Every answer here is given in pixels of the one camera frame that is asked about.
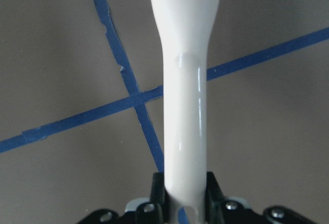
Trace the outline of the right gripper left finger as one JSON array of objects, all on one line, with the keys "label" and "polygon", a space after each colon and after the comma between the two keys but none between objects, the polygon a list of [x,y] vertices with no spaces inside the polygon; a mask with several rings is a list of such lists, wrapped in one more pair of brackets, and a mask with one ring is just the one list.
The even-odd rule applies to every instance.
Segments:
[{"label": "right gripper left finger", "polygon": [[137,205],[135,210],[119,216],[113,210],[99,209],[89,215],[90,223],[165,223],[166,190],[164,173],[154,173],[149,200]]}]

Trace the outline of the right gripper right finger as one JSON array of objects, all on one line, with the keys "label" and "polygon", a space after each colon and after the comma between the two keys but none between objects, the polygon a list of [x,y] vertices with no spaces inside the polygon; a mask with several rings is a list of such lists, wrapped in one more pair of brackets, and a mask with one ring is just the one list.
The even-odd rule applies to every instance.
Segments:
[{"label": "right gripper right finger", "polygon": [[269,207],[257,214],[241,200],[225,197],[212,172],[207,172],[205,197],[207,223],[300,223],[301,219],[284,207]]}]

